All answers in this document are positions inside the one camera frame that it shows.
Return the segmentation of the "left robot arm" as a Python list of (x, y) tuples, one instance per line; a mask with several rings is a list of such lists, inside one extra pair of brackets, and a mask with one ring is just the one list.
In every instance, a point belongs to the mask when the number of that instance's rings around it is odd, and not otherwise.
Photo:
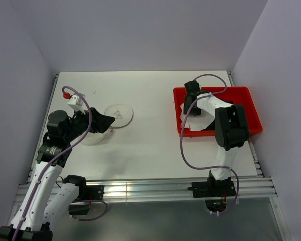
[(33, 179), (10, 225), (0, 227), (0, 240), (52, 240), (56, 221), (73, 201), (88, 194), (84, 177), (68, 175), (57, 195), (48, 200), (72, 151), (71, 142), (84, 133), (104, 133), (113, 122), (114, 117), (94, 108), (76, 111), (72, 117), (63, 110), (49, 114)]

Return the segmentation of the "white bra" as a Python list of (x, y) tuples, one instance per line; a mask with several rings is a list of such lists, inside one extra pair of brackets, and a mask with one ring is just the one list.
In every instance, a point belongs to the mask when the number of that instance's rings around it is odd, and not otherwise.
[(208, 129), (209, 125), (214, 122), (214, 108), (200, 109), (200, 115), (194, 116), (189, 114), (185, 123), (185, 129), (191, 131), (201, 131)]

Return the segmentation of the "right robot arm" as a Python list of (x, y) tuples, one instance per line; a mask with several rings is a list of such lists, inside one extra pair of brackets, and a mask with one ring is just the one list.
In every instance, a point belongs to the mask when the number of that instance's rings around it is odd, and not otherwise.
[(211, 195), (219, 195), (225, 188), (224, 183), (231, 176), (231, 168), (240, 147), (249, 138), (249, 128), (244, 111), (240, 104), (233, 105), (222, 101), (211, 92), (202, 92), (197, 81), (184, 84), (184, 120), (180, 138), (189, 115), (200, 115), (202, 111), (214, 118), (215, 140), (218, 144), (216, 166), (209, 168), (207, 190)]

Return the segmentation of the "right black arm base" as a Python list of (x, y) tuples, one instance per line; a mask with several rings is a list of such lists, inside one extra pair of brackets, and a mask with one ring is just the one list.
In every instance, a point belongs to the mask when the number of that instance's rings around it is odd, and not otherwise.
[(192, 182), (187, 190), (192, 191), (194, 198), (233, 197), (236, 195), (233, 181), (227, 184), (209, 181)]

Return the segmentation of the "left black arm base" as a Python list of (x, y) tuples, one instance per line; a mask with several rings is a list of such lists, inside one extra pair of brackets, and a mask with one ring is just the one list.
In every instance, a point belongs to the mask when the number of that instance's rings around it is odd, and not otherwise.
[(87, 215), (92, 209), (93, 200), (103, 200), (103, 185), (88, 185), (86, 189), (69, 205), (68, 212), (72, 216)]

